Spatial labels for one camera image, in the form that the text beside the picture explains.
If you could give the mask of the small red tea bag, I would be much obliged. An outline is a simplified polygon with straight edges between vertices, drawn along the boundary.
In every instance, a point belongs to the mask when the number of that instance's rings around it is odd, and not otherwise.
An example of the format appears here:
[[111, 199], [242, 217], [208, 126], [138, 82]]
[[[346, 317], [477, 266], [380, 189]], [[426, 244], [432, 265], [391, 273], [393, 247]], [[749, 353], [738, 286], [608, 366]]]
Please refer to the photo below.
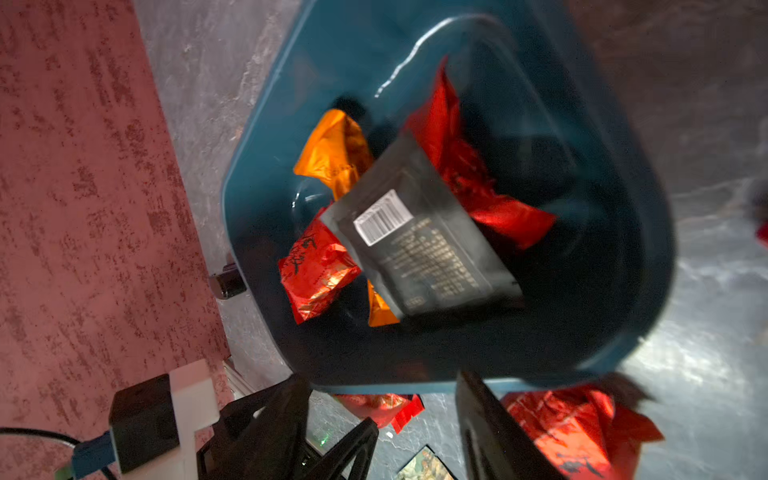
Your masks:
[[321, 221], [322, 208], [287, 257], [278, 262], [281, 283], [298, 325], [326, 312], [362, 272], [347, 249]]

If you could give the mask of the teal plastic storage box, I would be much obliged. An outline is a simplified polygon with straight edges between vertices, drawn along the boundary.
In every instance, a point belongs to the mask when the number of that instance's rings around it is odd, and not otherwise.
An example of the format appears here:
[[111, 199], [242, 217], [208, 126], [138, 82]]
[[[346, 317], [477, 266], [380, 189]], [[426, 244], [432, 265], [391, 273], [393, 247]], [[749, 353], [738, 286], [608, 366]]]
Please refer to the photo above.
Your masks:
[[[525, 307], [371, 328], [358, 279], [325, 315], [297, 324], [278, 263], [332, 199], [293, 172], [306, 140], [338, 107], [383, 152], [439, 68], [499, 192], [556, 218], [508, 260]], [[502, 392], [590, 381], [654, 327], [674, 263], [660, 183], [560, 1], [305, 2], [233, 155], [222, 210], [279, 353], [337, 394], [444, 393], [461, 370]]]

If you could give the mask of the orange foil tea bag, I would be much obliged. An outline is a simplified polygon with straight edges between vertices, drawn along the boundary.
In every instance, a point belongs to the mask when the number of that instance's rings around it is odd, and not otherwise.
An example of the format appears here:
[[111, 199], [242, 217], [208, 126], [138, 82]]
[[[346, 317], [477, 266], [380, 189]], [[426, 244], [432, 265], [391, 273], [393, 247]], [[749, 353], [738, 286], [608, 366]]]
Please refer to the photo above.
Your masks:
[[352, 190], [373, 162], [360, 126], [343, 111], [332, 109], [311, 133], [294, 173], [321, 181], [337, 201]]

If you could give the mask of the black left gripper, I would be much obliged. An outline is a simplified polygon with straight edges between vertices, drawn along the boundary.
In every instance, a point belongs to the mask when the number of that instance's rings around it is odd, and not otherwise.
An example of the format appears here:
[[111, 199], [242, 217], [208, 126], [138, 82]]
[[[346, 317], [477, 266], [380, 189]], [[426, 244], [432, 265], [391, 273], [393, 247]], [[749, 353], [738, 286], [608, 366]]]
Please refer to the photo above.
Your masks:
[[226, 405], [198, 451], [200, 479], [365, 479], [379, 429], [367, 418], [324, 454], [307, 441], [306, 379], [287, 380]]

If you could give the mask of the red foil tea bag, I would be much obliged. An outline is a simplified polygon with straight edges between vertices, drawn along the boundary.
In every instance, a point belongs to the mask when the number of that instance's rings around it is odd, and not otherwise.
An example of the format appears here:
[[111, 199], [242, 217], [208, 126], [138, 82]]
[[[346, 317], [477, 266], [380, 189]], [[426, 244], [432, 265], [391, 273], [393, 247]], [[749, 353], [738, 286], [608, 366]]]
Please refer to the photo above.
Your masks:
[[373, 420], [379, 429], [391, 426], [396, 434], [424, 410], [419, 395], [333, 395], [344, 408], [360, 420]]
[[489, 242], [524, 251], [547, 235], [556, 216], [495, 191], [484, 160], [463, 135], [460, 102], [446, 64], [441, 61], [430, 99], [408, 117], [404, 130]]
[[568, 479], [632, 479], [642, 446], [664, 440], [652, 420], [592, 384], [509, 393], [501, 403]]

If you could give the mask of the black yellow tea pouch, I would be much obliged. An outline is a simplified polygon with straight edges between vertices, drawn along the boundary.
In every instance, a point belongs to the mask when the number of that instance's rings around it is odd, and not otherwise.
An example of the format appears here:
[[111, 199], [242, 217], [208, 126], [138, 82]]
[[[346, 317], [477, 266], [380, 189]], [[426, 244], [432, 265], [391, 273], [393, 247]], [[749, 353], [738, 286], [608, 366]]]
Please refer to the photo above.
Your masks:
[[524, 306], [519, 282], [408, 134], [321, 220], [401, 321]]
[[455, 480], [429, 446], [422, 447], [395, 475], [395, 480]]

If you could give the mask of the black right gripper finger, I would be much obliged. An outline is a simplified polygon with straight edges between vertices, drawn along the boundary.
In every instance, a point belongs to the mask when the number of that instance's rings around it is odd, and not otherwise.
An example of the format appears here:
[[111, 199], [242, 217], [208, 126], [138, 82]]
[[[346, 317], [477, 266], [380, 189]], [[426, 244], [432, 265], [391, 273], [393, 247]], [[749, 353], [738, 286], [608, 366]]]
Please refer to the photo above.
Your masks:
[[469, 479], [564, 477], [476, 373], [458, 373], [456, 408]]

